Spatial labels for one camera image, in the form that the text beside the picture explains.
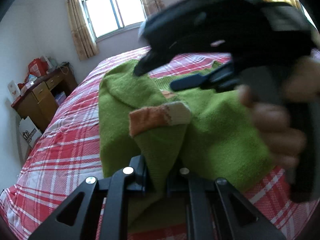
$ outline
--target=hand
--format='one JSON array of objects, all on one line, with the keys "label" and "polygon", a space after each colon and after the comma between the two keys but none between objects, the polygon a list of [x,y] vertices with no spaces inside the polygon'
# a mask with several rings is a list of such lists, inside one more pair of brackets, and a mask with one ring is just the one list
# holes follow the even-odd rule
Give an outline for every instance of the hand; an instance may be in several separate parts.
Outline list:
[{"label": "hand", "polygon": [[[292,76],[283,84],[283,97],[292,102],[310,102],[320,92],[320,62],[300,58]],[[299,130],[290,128],[290,115],[286,108],[254,101],[248,86],[239,87],[239,99],[251,113],[253,125],[270,151],[276,165],[283,168],[295,167],[307,138]]]}]

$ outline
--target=bed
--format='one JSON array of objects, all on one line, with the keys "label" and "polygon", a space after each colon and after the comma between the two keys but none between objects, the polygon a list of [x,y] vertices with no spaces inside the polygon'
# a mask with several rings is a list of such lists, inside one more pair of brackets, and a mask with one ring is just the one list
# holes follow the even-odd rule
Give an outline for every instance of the bed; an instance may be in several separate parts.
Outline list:
[{"label": "bed", "polygon": [[[85,178],[103,178],[99,159],[100,80],[108,70],[129,59],[140,59],[147,52],[145,47],[102,61],[60,106],[24,164],[17,183],[0,195],[2,222],[17,239],[27,239]],[[152,71],[150,76],[161,78],[189,73],[210,68],[213,61],[228,60],[229,55],[223,53],[180,55],[170,64]],[[292,203],[288,189],[284,170],[276,167],[245,196],[291,240],[301,233],[318,201]],[[186,227],[182,224],[138,233],[129,239],[186,239]]]}]

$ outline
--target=black device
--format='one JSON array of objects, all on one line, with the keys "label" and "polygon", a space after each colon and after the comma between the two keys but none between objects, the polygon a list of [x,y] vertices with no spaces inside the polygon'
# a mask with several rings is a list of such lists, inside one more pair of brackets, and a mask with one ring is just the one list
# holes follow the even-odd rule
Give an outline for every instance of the black device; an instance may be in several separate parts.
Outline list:
[{"label": "black device", "polygon": [[263,0],[184,0],[146,21],[141,36],[151,46],[135,67],[137,76],[169,63],[182,53],[229,52],[232,60],[212,73],[171,83],[174,91],[194,87],[233,90],[247,84],[262,102],[286,106],[291,126],[307,135],[296,169],[288,170],[292,201],[320,197],[320,101],[284,101],[280,89],[295,60],[315,44],[307,18],[283,2]]},{"label": "black device", "polygon": [[[146,192],[152,193],[152,184],[144,157],[139,155],[112,177],[88,177],[29,240],[96,239],[104,197],[107,201],[99,239],[126,240],[128,198],[144,197]],[[224,178],[202,179],[177,160],[167,178],[166,192],[168,197],[185,202],[188,240],[285,240],[281,231]]]}]

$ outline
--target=box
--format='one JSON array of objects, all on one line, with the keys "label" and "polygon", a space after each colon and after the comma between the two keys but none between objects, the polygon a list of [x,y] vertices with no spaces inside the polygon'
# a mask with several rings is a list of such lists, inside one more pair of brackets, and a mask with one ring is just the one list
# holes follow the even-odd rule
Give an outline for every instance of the box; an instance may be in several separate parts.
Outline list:
[{"label": "box", "polygon": [[54,97],[54,99],[56,100],[58,106],[61,106],[61,104],[63,103],[63,101],[67,99],[67,96],[66,96],[65,92],[62,92],[62,93],[56,95],[56,96]]},{"label": "box", "polygon": [[16,100],[17,97],[21,95],[20,89],[18,88],[17,84],[15,84],[13,80],[8,84],[8,89],[13,98],[13,101]]},{"label": "box", "polygon": [[37,129],[29,116],[26,119],[21,120],[19,124],[19,132],[32,148],[42,136],[42,133]]},{"label": "box", "polygon": [[34,85],[33,81],[26,83],[24,87],[20,90],[21,95],[23,96],[28,91],[28,89],[31,88],[33,85]]}]

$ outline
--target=screw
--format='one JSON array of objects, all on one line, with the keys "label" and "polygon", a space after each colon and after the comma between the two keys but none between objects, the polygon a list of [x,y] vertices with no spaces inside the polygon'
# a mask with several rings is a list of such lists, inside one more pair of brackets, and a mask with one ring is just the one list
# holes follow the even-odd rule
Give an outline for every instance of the screw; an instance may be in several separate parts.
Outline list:
[{"label": "screw", "polygon": [[97,179],[95,177],[87,177],[85,179],[85,182],[88,183],[88,184],[93,184],[97,181]]},{"label": "screw", "polygon": [[179,172],[181,175],[188,175],[190,170],[188,168],[181,168]]},{"label": "screw", "polygon": [[228,184],[227,180],[224,179],[224,178],[218,178],[216,181],[217,181],[217,183],[218,183],[219,185],[221,185],[221,186]]},{"label": "screw", "polygon": [[132,167],[125,167],[122,171],[124,174],[131,174],[134,172],[134,169]]}]

